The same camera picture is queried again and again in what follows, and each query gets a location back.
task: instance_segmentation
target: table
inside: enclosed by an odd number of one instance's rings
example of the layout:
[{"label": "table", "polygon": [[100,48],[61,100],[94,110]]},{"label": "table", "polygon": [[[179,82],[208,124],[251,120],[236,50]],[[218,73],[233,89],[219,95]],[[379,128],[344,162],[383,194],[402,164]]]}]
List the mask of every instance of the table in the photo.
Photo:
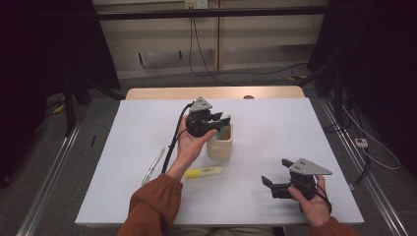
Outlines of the table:
[{"label": "table", "polygon": [[[127,100],[120,105],[76,223],[95,227],[124,222],[130,196],[140,187],[161,144],[169,145],[181,109],[200,95],[213,105],[212,112],[228,109],[232,114],[235,134],[232,156],[227,162],[218,163],[209,159],[203,149],[192,167],[221,164],[223,174],[192,180],[183,178],[182,205],[174,224],[307,223],[296,202],[273,199],[261,181],[261,175],[265,175],[274,183],[287,183],[289,172],[280,160],[296,161],[300,157],[333,172],[327,177],[333,215],[344,223],[363,222],[311,103],[301,89],[247,87],[129,91]],[[241,99],[245,95],[255,99]],[[160,163],[152,178],[161,167]]]}]

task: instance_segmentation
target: human hand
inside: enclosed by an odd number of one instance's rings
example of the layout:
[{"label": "human hand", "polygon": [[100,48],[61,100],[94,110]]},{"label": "human hand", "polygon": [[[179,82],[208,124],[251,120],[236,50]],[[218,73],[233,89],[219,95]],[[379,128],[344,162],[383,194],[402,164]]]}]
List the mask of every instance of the human hand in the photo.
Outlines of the human hand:
[{"label": "human hand", "polygon": [[185,171],[200,155],[203,145],[217,134],[217,130],[213,129],[208,131],[204,136],[196,138],[188,133],[186,120],[187,116],[184,116],[178,129],[177,158],[166,172],[167,175],[178,180],[182,178]]},{"label": "human hand", "polygon": [[[320,187],[317,191],[323,196],[326,195],[326,181],[322,175],[316,175],[317,185]],[[311,200],[304,198],[303,194],[295,187],[289,187],[288,192],[297,201],[301,209],[303,209],[304,216],[309,221],[310,225],[320,226],[330,220],[329,205],[318,195],[315,195]]]}]

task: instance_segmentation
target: brown sleeve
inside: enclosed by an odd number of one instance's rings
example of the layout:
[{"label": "brown sleeve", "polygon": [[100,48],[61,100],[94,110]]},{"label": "brown sleeve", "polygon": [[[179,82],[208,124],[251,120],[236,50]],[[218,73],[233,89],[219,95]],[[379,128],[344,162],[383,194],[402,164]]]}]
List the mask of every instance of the brown sleeve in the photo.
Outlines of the brown sleeve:
[{"label": "brown sleeve", "polygon": [[331,217],[330,220],[318,227],[311,227],[309,229],[311,236],[358,236],[352,228],[347,225],[339,223],[335,218]]},{"label": "brown sleeve", "polygon": [[172,226],[181,204],[182,183],[160,174],[137,190],[118,235],[163,235]]}]

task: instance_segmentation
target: pen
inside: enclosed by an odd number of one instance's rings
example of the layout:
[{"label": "pen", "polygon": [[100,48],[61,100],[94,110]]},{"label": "pen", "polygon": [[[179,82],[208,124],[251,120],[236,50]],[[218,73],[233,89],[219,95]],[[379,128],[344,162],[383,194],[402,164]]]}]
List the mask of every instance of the pen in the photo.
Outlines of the pen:
[{"label": "pen", "polygon": [[153,173],[153,170],[155,170],[155,167],[157,166],[157,163],[160,161],[160,158],[163,156],[163,153],[165,152],[165,148],[163,148],[159,154],[156,156],[156,159],[153,161],[153,164],[150,166],[150,169],[148,170],[147,174],[145,175],[144,180],[142,181],[142,186],[144,186],[150,179],[150,176]]}]

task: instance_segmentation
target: forearm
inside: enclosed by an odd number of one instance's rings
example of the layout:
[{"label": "forearm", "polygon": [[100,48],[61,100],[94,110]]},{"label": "forearm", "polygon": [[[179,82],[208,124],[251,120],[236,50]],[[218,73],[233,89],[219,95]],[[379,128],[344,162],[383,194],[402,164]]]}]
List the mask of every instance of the forearm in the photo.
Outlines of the forearm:
[{"label": "forearm", "polygon": [[166,175],[175,180],[181,181],[181,178],[183,177],[187,169],[191,166],[191,164],[192,163],[189,163],[181,158],[177,158],[172,163],[168,171],[166,171]]},{"label": "forearm", "polygon": [[119,235],[163,235],[181,204],[182,183],[165,174],[136,191]]},{"label": "forearm", "polygon": [[358,236],[360,235],[356,233],[351,227],[339,223],[333,217],[331,217],[328,222],[324,223],[321,226],[311,227],[309,229],[309,234],[311,236],[333,236],[333,235]]}]

